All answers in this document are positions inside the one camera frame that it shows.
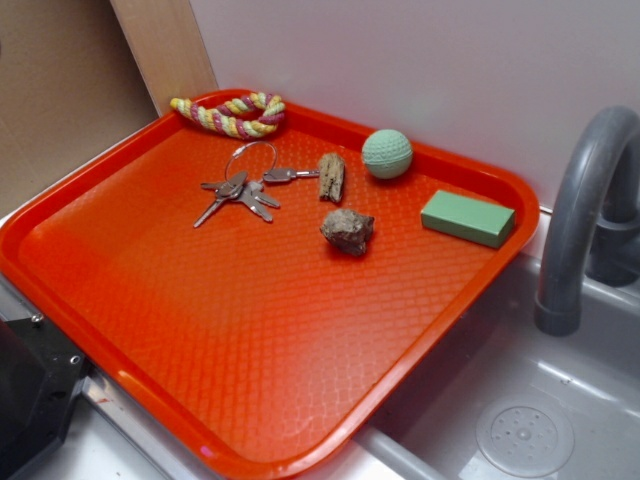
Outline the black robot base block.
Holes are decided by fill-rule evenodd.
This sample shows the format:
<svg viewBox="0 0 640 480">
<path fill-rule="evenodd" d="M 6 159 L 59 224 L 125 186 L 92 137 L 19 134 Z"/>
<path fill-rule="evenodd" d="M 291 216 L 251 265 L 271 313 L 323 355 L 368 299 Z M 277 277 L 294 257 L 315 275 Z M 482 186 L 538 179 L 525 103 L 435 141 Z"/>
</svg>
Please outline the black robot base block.
<svg viewBox="0 0 640 480">
<path fill-rule="evenodd" d="M 65 442 L 89 369 L 41 314 L 1 323 L 1 477 L 18 479 Z"/>
</svg>

